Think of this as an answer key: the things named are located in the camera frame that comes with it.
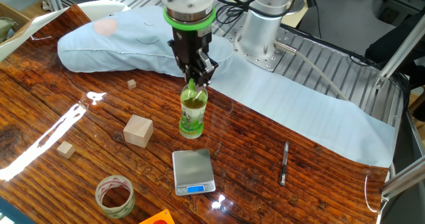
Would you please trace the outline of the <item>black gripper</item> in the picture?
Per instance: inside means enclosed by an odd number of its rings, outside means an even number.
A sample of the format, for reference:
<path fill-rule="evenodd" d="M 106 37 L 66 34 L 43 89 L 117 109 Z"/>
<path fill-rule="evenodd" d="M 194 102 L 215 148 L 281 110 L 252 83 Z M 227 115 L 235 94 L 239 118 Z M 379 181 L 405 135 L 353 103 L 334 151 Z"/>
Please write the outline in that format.
<path fill-rule="evenodd" d="M 208 86 L 208 74 L 213 74 L 218 68 L 218 63 L 208 56 L 209 43 L 212 41 L 211 28 L 184 31 L 173 27 L 172 30 L 173 39 L 168 44 L 186 83 L 192 80 L 197 86 Z"/>

